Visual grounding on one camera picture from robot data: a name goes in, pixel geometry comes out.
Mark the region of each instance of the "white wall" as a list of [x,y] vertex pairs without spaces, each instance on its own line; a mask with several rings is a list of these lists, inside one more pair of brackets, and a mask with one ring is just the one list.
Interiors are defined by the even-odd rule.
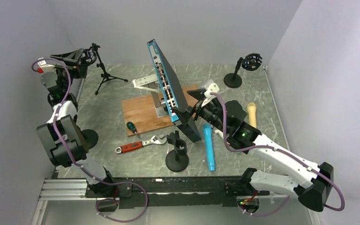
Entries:
[[156,39],[171,64],[270,61],[301,0],[50,0],[75,47],[101,45],[104,63],[150,64]]
[[346,196],[323,223],[360,224],[360,1],[303,0],[268,74],[292,151],[332,164]]
[[31,63],[73,51],[43,0],[0,0],[0,225],[32,220],[44,177],[53,171],[36,133],[51,116]]

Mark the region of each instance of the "marble tabletop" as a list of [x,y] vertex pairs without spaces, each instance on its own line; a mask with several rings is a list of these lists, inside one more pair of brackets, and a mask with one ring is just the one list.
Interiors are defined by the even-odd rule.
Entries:
[[[246,107],[249,102],[257,106],[257,128],[281,146],[286,147],[284,134],[278,114],[271,97],[267,79],[262,68],[246,71],[241,68],[242,86],[231,89],[224,85],[223,77],[234,72],[235,65],[172,65],[183,87],[197,85],[213,79],[220,88],[225,101],[238,100]],[[112,80],[102,85],[99,94],[95,91],[101,81],[101,69],[91,66],[84,82],[79,99],[77,125],[81,129],[93,129],[99,135],[97,145],[90,149],[89,158],[93,158],[111,172],[114,177],[170,177],[170,176],[229,176],[242,175],[248,168],[256,168],[267,173],[284,174],[265,161],[246,155],[232,153],[225,149],[223,140],[213,135],[216,170],[210,172],[207,165],[202,125],[207,123],[198,119],[196,125],[202,141],[192,143],[180,132],[180,138],[186,141],[189,165],[182,172],[171,172],[165,165],[165,157],[172,145],[148,145],[126,154],[115,153],[115,148],[124,144],[150,139],[154,133],[169,134],[175,127],[128,137],[123,117],[121,101],[149,95],[145,90],[136,89],[131,81],[155,73],[152,65],[107,65],[108,73],[128,79],[129,82]],[[59,178],[78,178],[81,174],[73,168],[61,168]]]

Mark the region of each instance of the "green screwdriver handle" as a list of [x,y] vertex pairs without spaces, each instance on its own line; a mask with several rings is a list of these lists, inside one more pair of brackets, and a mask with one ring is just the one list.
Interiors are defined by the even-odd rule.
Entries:
[[132,123],[132,122],[127,122],[126,123],[126,127],[130,130],[130,131],[132,131],[133,133],[135,133],[135,134],[137,134],[137,132],[136,132],[136,127],[135,127],[135,125]]

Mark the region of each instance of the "adjustable wrench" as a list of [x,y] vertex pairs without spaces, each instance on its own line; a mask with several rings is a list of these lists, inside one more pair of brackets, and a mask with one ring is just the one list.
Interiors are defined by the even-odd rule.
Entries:
[[143,142],[135,142],[130,144],[125,144],[120,147],[117,147],[115,149],[115,153],[121,154],[126,153],[130,151],[134,151],[136,149],[139,149],[143,146],[149,145],[149,144],[165,144],[166,143],[166,136],[165,135],[154,135],[152,138],[143,141]]

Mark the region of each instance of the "yellow mallet handle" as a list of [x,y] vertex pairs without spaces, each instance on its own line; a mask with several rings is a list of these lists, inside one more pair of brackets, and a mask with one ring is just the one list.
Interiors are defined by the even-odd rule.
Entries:
[[247,113],[249,114],[249,124],[256,128],[256,104],[253,102],[248,103]]

